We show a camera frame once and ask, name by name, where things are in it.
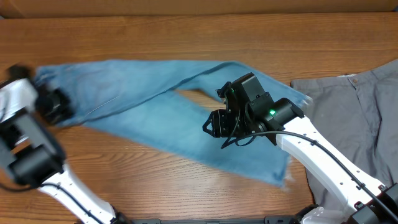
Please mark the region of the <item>light blue denim jeans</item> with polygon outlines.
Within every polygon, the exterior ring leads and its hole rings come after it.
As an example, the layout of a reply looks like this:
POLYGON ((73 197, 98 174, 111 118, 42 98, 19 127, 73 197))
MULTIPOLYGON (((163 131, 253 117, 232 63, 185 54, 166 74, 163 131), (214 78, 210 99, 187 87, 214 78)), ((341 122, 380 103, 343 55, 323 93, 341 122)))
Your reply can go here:
POLYGON ((103 60, 44 65, 34 83, 59 89, 70 99, 73 116, 62 126, 84 125, 281 187, 289 155, 267 138, 223 149, 223 140, 202 129, 209 111, 180 94, 201 90, 216 98, 226 82, 254 73, 274 100, 302 106, 308 97, 236 61, 103 60))

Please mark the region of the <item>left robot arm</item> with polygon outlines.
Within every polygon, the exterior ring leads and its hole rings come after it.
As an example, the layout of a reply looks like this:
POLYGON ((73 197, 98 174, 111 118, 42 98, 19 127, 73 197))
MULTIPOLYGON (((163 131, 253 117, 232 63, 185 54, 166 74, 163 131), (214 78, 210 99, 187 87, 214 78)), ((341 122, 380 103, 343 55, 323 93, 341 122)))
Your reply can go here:
POLYGON ((13 65, 1 83, 1 168, 19 188, 38 190, 71 211, 80 223, 130 223, 123 213, 97 197, 72 171, 65 151, 36 119, 48 124, 73 115, 59 89, 36 84, 30 68, 13 65))

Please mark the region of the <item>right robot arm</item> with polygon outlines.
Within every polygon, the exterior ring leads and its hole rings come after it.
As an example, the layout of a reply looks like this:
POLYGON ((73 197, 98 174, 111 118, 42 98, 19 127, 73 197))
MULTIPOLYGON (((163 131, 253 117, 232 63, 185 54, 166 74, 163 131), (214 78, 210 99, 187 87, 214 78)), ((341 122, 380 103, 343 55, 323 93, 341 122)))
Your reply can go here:
POLYGON ((267 138, 300 161, 341 204, 337 210, 313 204, 293 216, 265 218, 265 223, 397 223, 397 185, 386 187, 354 165, 292 101, 274 101, 253 73, 216 92, 226 108, 211 112, 204 132, 225 138, 222 147, 267 138))

